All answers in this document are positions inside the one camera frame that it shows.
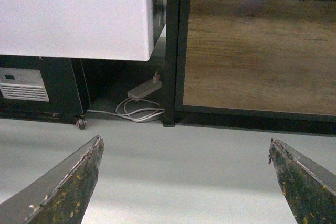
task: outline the concrete floor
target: concrete floor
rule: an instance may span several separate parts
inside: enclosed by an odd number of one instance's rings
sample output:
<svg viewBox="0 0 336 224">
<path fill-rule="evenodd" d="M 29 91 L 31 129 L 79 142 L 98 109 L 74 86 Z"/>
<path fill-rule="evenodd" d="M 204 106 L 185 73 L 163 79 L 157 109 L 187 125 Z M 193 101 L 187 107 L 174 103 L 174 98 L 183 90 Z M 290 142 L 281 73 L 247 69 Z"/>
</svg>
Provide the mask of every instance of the concrete floor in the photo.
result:
<svg viewBox="0 0 336 224">
<path fill-rule="evenodd" d="M 105 142 L 83 223 L 296 223 L 268 165 L 279 138 L 336 173 L 334 137 L 97 119 L 88 127 L 0 119 L 0 202 L 82 144 Z"/>
</svg>

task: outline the vent grille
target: vent grille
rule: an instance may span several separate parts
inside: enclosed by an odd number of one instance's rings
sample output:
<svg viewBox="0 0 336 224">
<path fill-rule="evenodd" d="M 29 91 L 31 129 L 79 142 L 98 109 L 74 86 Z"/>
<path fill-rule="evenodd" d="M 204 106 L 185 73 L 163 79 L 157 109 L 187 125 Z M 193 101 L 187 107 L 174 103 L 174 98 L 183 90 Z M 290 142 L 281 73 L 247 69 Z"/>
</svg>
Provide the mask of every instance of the vent grille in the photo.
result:
<svg viewBox="0 0 336 224">
<path fill-rule="evenodd" d="M 4 98 L 48 102 L 49 97 L 43 86 L 1 83 Z"/>
</svg>

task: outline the power strip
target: power strip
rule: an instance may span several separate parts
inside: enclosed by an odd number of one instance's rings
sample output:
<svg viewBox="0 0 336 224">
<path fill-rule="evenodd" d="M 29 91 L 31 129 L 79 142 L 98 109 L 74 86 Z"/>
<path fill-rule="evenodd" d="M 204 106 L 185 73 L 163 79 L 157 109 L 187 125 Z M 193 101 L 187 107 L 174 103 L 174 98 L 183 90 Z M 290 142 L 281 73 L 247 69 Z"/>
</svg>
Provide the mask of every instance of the power strip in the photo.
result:
<svg viewBox="0 0 336 224">
<path fill-rule="evenodd" d="M 162 82 L 159 81 L 159 76 L 154 76 L 153 79 L 128 91 L 127 95 L 129 98 L 135 100 L 141 99 L 153 93 L 155 90 L 158 90 L 160 87 L 162 87 Z"/>
</svg>

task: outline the black metal leg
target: black metal leg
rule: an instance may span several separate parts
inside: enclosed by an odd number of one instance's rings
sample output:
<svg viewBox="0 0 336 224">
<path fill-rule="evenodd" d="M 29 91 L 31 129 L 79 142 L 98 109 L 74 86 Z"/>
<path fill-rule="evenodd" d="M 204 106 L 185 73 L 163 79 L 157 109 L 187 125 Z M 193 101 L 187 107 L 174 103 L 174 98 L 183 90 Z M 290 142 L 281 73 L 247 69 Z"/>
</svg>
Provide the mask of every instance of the black metal leg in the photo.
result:
<svg viewBox="0 0 336 224">
<path fill-rule="evenodd" d="M 176 85 L 176 61 L 177 43 L 179 40 L 180 0 L 167 0 L 167 35 L 166 35 L 166 67 L 165 82 L 165 109 L 163 126 L 174 127 L 175 110 L 175 85 Z"/>
</svg>

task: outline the wooden panel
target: wooden panel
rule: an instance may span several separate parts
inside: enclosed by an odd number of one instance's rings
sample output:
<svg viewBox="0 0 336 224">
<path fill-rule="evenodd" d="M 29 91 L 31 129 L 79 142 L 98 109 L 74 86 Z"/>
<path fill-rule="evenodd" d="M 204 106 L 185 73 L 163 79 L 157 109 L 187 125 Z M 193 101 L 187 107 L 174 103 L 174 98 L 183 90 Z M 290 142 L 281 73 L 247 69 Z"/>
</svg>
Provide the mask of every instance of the wooden panel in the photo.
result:
<svg viewBox="0 0 336 224">
<path fill-rule="evenodd" d="M 191 0 L 183 105 L 336 115 L 336 3 Z"/>
</svg>

